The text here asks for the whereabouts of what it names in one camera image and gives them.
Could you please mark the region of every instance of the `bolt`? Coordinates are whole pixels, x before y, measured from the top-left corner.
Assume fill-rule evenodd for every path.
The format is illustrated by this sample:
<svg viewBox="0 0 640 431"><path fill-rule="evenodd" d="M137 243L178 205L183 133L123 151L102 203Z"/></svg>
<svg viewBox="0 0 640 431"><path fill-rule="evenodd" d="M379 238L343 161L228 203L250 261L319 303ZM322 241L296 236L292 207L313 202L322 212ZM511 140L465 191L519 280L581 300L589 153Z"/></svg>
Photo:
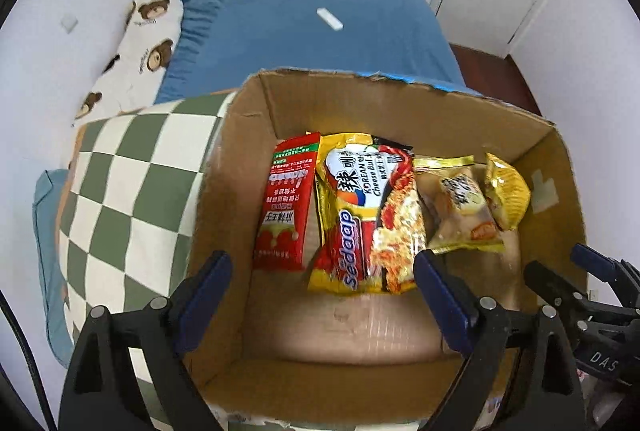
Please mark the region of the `bolt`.
<svg viewBox="0 0 640 431"><path fill-rule="evenodd" d="M493 310L497 305L498 303L496 303L495 299L491 297L485 296L480 300L480 306L482 306L482 308L484 308L485 310Z"/></svg>
<svg viewBox="0 0 640 431"><path fill-rule="evenodd" d="M542 313L547 316L549 319L553 319L554 317L556 317L556 314L558 312L556 312L556 309L553 308L553 306L549 306L549 305L544 305L542 307Z"/></svg>
<svg viewBox="0 0 640 431"><path fill-rule="evenodd" d="M104 306L94 306L89 312L89 315L91 315L92 318L94 319L102 317L103 314L104 314Z"/></svg>
<svg viewBox="0 0 640 431"><path fill-rule="evenodd" d="M151 302L149 303L149 305L151 306L151 308L153 308L153 310L161 310L167 305L168 302L169 301L167 300L166 297L160 296L160 297L151 299Z"/></svg>

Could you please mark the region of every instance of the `white wall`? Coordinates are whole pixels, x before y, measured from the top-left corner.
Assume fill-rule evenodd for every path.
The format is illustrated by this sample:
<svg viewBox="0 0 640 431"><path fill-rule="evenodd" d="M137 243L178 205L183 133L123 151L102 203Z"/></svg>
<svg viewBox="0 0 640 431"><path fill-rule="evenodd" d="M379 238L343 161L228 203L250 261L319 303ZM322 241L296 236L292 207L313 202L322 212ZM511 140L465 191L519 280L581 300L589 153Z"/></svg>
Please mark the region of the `white wall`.
<svg viewBox="0 0 640 431"><path fill-rule="evenodd" d="M122 36L130 0L18 0L0 30L0 288L33 348L55 416L65 371L44 333L31 203L45 169L66 167L71 119ZM79 22L71 34L65 13ZM14 336L0 318L0 363L32 413L40 410Z"/></svg>
<svg viewBox="0 0 640 431"><path fill-rule="evenodd" d="M588 243L640 267L640 20L626 0L545 0L511 52L574 165ZM598 300L615 302L593 280Z"/></svg>

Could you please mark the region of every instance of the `wooden floor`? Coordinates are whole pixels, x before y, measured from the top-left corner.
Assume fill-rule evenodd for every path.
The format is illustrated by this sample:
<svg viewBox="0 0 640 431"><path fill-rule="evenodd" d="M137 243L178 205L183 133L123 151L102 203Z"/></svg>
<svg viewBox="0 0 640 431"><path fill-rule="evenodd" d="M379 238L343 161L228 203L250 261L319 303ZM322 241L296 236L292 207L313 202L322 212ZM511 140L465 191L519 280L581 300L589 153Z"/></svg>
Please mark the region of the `wooden floor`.
<svg viewBox="0 0 640 431"><path fill-rule="evenodd" d="M469 88L540 114L538 104L511 56L500 59L457 45L451 45L451 49Z"/></svg>

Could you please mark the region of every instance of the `blue cloth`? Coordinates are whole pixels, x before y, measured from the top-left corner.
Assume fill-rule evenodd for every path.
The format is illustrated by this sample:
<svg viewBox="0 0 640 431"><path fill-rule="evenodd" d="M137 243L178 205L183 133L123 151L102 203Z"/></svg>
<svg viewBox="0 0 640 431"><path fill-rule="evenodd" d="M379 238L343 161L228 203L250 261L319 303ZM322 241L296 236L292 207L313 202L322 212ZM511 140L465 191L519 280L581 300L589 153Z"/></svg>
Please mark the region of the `blue cloth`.
<svg viewBox="0 0 640 431"><path fill-rule="evenodd" d="M182 0L156 104L240 86L279 67L411 75L469 91L425 0ZM327 8L340 31L316 10Z"/></svg>
<svg viewBox="0 0 640 431"><path fill-rule="evenodd" d="M68 172L66 169L45 171L38 178L33 194L33 232L40 262L47 340L53 355L64 367L69 365L74 345L66 330L63 295L66 281L60 271L55 233L56 214Z"/></svg>

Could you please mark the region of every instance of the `black cable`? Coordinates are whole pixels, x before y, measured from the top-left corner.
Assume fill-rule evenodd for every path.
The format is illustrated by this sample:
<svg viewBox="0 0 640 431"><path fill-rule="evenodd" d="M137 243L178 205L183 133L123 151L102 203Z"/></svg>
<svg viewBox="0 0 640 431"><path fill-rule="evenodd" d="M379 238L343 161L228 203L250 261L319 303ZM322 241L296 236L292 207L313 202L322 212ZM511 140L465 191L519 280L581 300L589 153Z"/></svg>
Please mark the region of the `black cable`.
<svg viewBox="0 0 640 431"><path fill-rule="evenodd" d="M49 428L49 431L58 431L58 428L56 427L56 421L53 420L53 415L51 414L49 400L47 400L47 394L44 391L44 386L42 385L42 379L40 378L40 373L38 372L38 366L36 365L36 360L33 356L33 352L31 351L29 343L27 342L27 338L25 337L22 328L20 328L20 325L18 324L18 319L15 318L14 312L11 310L11 307L5 299L2 290L0 290L0 309L2 309L4 317L9 322L9 326L11 326L11 329L14 331L15 338L18 340L18 344L20 344L22 354L27 361L29 373L31 374L31 380L33 381L33 387L36 390L38 402L40 403L40 408L42 410L42 414L44 415L44 420L47 423L47 427Z"/></svg>

